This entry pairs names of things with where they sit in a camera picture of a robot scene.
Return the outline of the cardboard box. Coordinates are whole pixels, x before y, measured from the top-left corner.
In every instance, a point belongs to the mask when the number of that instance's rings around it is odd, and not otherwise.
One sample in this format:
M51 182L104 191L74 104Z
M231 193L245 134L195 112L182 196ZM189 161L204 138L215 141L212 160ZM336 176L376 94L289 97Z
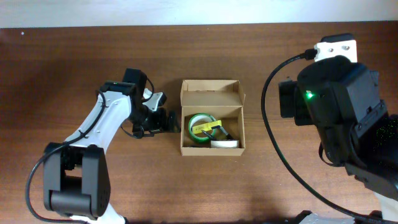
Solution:
M238 80L184 80L180 92L183 156L240 156L246 149L244 130L245 94ZM222 127L239 141L239 148L211 148L210 141L196 143L188 132L188 122L198 113L221 120ZM219 128L216 141L228 140Z

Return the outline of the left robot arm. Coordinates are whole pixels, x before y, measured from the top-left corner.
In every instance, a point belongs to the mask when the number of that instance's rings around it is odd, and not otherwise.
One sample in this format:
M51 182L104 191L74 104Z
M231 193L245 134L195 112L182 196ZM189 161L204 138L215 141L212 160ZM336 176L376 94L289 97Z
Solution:
M106 151L123 122L132 123L135 139L179 133L174 111L163 105L165 93L147 89L147 75L126 69L121 82L106 81L97 102L80 127L62 143L45 148L44 207L67 222L127 223L110 204L111 184Z

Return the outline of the yellow highlighter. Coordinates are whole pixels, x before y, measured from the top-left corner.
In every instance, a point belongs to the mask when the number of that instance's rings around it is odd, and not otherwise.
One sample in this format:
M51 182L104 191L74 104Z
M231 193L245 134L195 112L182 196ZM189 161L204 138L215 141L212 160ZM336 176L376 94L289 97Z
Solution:
M211 131L212 129L217 129L222 126L221 120L212 121L209 123L203 123L192 127L193 134L200 134L202 130Z

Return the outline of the black marker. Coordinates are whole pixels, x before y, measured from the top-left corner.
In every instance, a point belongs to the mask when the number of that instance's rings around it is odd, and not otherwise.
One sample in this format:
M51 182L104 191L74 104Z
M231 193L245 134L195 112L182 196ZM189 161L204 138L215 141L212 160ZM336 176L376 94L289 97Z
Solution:
M228 140L234 140L234 137L232 137L232 135L230 135L230 133L227 132L227 130L225 130L224 127L220 126L219 129L220 129L220 131L226 136L226 138L227 138Z

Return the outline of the beige tape roll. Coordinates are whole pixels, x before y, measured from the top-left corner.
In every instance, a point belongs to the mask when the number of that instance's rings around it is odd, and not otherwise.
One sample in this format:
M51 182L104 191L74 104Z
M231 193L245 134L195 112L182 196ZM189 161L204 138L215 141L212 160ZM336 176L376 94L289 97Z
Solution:
M238 140L210 141L211 148L239 148Z

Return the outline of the green tape roll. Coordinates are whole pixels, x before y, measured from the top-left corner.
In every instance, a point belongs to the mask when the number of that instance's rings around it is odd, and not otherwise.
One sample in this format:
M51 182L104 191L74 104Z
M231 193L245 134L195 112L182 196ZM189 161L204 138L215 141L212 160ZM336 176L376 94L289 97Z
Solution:
M211 140L211 137L215 136L215 127L221 124L220 120L217 120L214 116L206 113L198 113L191 117L188 122L188 132L190 137L196 143L206 143ZM210 137L200 137L199 134L203 132L208 133L210 131Z

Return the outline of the black pen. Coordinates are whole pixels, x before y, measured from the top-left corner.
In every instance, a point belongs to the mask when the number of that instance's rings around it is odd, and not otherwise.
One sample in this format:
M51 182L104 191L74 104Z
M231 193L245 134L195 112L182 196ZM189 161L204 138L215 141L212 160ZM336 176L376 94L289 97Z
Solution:
M215 141L215 130L213 130L212 133L209 133L208 131L202 130L202 133L210 140L210 141Z

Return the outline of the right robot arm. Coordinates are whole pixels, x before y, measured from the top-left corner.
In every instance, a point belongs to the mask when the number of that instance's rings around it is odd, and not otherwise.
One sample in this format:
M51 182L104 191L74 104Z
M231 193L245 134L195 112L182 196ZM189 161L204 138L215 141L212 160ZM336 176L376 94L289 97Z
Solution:
M397 116L380 98L378 78L365 65L335 56L305 67L296 80L279 83L281 117L316 127L320 159L344 168L374 192L381 209L363 215L312 187L308 191L360 223L397 222Z

